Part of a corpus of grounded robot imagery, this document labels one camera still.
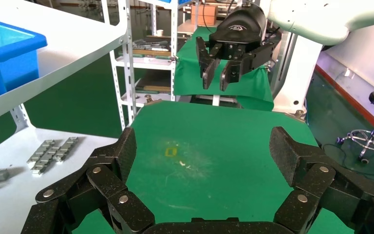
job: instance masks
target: blue container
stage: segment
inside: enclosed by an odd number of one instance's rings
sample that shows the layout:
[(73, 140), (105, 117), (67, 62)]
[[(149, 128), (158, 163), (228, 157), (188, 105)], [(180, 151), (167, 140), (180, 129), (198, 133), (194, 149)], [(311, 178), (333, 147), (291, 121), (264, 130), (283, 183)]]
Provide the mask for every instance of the blue container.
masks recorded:
[[(171, 2), (171, 0), (160, 0), (160, 1), (167, 2), (167, 3)], [(182, 3), (187, 2), (187, 1), (191, 1), (191, 0), (178, 0), (178, 4), (182, 4)]]
[(44, 35), (0, 22), (0, 95), (39, 78), (37, 49), (46, 45)]

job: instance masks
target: yellow square mark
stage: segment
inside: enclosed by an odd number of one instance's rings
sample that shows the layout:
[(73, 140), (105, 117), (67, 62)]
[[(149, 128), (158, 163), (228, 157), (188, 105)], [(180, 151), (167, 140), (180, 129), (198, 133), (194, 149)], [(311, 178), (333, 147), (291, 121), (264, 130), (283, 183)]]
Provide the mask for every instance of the yellow square mark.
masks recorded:
[(166, 149), (166, 157), (174, 157), (177, 155), (177, 148), (167, 148)]

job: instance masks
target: shelf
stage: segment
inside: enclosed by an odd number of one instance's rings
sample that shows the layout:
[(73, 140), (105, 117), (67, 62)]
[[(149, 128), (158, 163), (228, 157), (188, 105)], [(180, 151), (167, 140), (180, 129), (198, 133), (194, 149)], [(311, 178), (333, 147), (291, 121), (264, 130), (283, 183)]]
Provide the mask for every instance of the shelf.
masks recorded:
[[(160, 1), (160, 0), (140, 0), (140, 1), (143, 1), (143, 2), (146, 2), (146, 3), (149, 3), (149, 4), (153, 4), (153, 5), (156, 5), (156, 6), (162, 6), (166, 9), (174, 9), (174, 6), (173, 6), (174, 3), (173, 2), (168, 3), (168, 2), (164, 2), (164, 1)], [(191, 1), (187, 1), (187, 2), (184, 2), (184, 3), (178, 4), (177, 9), (183, 8), (186, 5), (192, 4), (195, 1), (196, 0), (191, 0)]]
[[(124, 67), (124, 58), (122, 56), (118, 57), (116, 65), (119, 67)], [(146, 68), (146, 69), (156, 69), (156, 70), (171, 70), (174, 63), (170, 60), (156, 59), (156, 58), (132, 58), (134, 68)]]
[[(222, 21), (221, 20), (217, 20), (216, 21), (216, 24), (214, 26), (211, 26), (211, 27), (217, 27), (220, 25)], [(180, 24), (178, 27), (177, 27), (177, 33), (180, 33), (180, 34), (187, 34), (187, 35), (191, 35), (194, 33), (194, 24), (191, 23), (191, 20), (187, 19), (184, 23)]]
[[(32, 175), (26, 161), (44, 140), (58, 140), (60, 145), (74, 136), (79, 137), (79, 142), (62, 164), (52, 163), (40, 177)], [(40, 190), (78, 170), (95, 148), (116, 141), (101, 136), (29, 127), (1, 143), (0, 168), (8, 168), (10, 178), (0, 182), (0, 234), (20, 233)]]
[(43, 34), (40, 78), (0, 96), (0, 116), (109, 51), (117, 48), (126, 25), (107, 25), (24, 0), (0, 0), (0, 21)]

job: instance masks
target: wooden box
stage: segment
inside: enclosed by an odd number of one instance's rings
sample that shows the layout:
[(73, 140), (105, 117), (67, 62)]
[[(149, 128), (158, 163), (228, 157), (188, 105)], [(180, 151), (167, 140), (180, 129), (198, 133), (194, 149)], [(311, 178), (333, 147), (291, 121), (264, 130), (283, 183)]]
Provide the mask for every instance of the wooden box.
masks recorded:
[[(206, 5), (204, 7), (203, 15), (203, 5), (199, 6), (199, 16), (197, 24), (200, 26), (205, 26), (204, 21), (206, 21), (207, 26), (214, 26), (216, 24), (217, 18), (217, 6)], [(195, 24), (195, 13), (196, 6), (191, 7), (191, 24)]]

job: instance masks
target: green cloth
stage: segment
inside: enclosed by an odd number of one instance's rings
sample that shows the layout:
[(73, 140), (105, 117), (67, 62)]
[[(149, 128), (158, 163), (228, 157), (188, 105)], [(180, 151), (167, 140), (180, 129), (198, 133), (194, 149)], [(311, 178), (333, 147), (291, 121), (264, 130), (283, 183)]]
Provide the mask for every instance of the green cloth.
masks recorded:
[[(144, 106), (132, 127), (137, 157), (127, 186), (156, 223), (192, 217), (273, 221), (292, 191), (269, 152), (282, 126), (298, 142), (316, 145), (306, 124), (282, 113), (163, 101)], [(74, 234), (111, 234), (91, 213)], [(323, 209), (309, 234), (353, 233)]]
[(214, 79), (209, 89), (203, 89), (200, 78), (200, 67), (197, 61), (196, 37), (208, 38), (210, 32), (205, 27), (198, 27), (191, 40), (187, 41), (177, 53), (178, 61), (174, 78), (175, 95), (232, 95), (247, 109), (273, 109), (273, 98), (270, 92), (269, 80), (263, 67), (242, 76), (240, 82), (231, 83), (226, 91), (220, 90), (220, 74), (227, 63), (222, 60), (216, 69)]

